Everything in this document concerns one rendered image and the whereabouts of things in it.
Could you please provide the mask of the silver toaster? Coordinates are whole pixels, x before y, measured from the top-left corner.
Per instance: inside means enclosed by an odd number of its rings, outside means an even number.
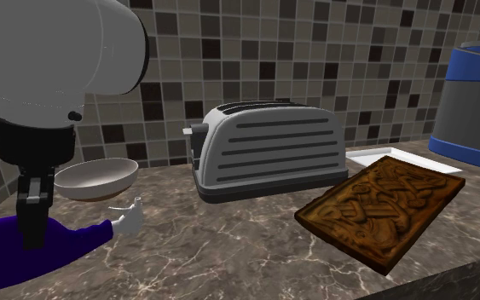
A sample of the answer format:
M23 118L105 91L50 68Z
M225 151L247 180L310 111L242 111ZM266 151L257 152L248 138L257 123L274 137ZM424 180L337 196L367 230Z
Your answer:
M198 194L210 204L334 186L349 174L343 127L326 109L234 102L182 132Z

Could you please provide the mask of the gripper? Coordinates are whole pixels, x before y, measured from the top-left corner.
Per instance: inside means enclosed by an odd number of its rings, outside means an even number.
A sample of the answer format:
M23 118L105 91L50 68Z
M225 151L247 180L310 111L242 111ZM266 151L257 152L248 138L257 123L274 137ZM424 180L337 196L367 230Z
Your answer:
M24 250L41 249L44 245L49 208L53 204L54 167L69 162L74 149L73 125L43 129L0 119L0 159L18 165L20 170L16 215Z

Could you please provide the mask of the grey and blue appliance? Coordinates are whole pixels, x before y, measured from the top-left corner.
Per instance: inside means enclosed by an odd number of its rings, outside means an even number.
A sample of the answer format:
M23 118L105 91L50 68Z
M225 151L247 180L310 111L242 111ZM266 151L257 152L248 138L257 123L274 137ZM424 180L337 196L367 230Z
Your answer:
M480 41L452 50L428 148L480 167Z

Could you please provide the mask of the white bowl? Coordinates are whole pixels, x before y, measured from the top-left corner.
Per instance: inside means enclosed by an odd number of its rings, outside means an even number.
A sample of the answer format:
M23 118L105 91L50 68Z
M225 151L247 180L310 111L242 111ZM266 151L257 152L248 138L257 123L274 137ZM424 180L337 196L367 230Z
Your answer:
M59 171L55 190L64 198L99 202L128 189L137 178L139 164L131 159L96 159Z

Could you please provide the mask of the carved brown wooden tray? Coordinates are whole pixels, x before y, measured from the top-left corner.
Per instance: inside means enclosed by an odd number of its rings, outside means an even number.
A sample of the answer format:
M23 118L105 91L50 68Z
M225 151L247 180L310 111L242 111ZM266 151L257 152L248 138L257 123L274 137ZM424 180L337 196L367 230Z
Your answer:
M465 184L462 177L384 156L294 217L315 236L387 275Z

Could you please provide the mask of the white flat tray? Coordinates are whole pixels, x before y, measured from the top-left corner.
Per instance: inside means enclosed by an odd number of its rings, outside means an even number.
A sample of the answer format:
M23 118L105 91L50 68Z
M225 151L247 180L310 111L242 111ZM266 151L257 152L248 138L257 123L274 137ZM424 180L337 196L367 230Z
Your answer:
M345 156L347 159L350 159L362 166L369 166L370 164L376 162L384 156L388 156L430 170L442 172L444 174L461 172L461 169L455 168L453 166L427 159L413 153L408 153L394 147L381 147L375 149L349 151L345 154Z

